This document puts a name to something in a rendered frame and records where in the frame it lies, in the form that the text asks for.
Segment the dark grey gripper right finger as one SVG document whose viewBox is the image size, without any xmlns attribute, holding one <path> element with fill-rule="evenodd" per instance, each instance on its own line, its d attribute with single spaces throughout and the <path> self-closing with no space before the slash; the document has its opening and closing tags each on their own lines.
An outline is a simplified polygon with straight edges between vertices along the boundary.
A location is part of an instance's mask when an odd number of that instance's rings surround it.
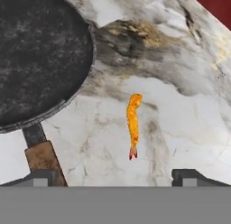
<svg viewBox="0 0 231 224">
<path fill-rule="evenodd" d="M 173 169 L 171 177 L 172 187 L 230 187 L 230 184 L 209 179 L 195 169 Z"/>
</svg>

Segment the orange raw shrimp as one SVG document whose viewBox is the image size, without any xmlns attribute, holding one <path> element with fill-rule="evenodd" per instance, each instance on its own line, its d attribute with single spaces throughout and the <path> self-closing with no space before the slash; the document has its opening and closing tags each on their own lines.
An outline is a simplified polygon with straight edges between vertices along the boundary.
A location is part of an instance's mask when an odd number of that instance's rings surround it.
<svg viewBox="0 0 231 224">
<path fill-rule="evenodd" d="M 142 101 L 143 96 L 141 94 L 133 94 L 130 97 L 128 106 L 126 108 L 127 125 L 131 140 L 129 160 L 132 160 L 133 157 L 137 157 L 138 155 L 136 147 L 139 140 L 137 108 L 140 106 Z"/>
</svg>

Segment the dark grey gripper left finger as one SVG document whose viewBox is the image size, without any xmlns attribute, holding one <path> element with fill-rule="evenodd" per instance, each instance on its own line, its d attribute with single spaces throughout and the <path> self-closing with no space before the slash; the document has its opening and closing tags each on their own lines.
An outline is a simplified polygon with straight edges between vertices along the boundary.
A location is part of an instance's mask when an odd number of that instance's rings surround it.
<svg viewBox="0 0 231 224">
<path fill-rule="evenodd" d="M 52 187 L 56 185 L 57 173 L 55 170 L 39 169 L 31 172 L 24 178 L 2 184 L 2 187 Z"/>
</svg>

